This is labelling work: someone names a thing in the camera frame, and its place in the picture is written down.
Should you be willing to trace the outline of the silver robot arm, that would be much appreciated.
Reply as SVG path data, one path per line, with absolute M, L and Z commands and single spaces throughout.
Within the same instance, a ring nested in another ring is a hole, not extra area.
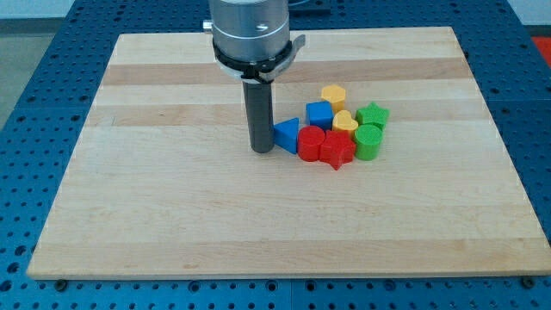
M 229 76 L 248 84 L 270 84 L 306 44 L 291 38 L 285 0 L 209 0 L 214 56 Z

